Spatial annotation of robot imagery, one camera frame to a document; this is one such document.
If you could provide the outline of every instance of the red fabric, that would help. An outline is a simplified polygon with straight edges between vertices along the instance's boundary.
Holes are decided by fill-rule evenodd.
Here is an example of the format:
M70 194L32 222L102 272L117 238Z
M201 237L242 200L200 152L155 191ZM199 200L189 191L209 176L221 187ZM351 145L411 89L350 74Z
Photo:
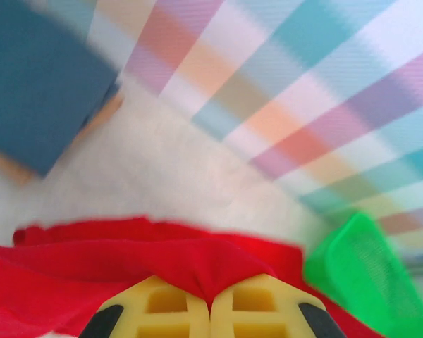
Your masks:
M299 248L146 218L34 225L0 247L0 338L78 335L108 298L158 275L210 306L225 288L267 273L318 296L349 338L381 337L308 287Z

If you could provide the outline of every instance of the green mesh basket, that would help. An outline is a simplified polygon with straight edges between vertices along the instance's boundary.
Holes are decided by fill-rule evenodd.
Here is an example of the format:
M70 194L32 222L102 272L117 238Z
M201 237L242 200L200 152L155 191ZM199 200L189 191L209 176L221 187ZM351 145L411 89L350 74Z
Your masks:
M310 255L305 278L388 338L423 338L423 301L376 223L358 213Z

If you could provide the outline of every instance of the yellow plastic piece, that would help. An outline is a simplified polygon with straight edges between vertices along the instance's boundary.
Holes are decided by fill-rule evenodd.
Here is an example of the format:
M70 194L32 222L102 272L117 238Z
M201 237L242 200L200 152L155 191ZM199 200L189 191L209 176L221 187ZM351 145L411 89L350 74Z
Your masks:
M110 338L209 338L205 301L149 277L105 302L124 310Z
M326 310L319 299L274 277L249 278L215 298L210 338L316 338L300 303Z

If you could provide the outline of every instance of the black plastic part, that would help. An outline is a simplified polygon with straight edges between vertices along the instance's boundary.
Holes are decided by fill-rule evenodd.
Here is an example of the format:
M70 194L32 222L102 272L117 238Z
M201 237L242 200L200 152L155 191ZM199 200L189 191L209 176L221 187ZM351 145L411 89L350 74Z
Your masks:
M78 338L109 338L124 307L113 305L97 312Z
M340 327L325 310L308 303L299 304L299 309L317 338L346 338Z

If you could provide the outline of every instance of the pastel striped fabric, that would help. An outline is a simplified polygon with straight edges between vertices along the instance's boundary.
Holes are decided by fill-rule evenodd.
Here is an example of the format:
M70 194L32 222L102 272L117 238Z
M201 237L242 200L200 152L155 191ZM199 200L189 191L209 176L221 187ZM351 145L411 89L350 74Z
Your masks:
M423 0L33 0L338 224L423 256Z

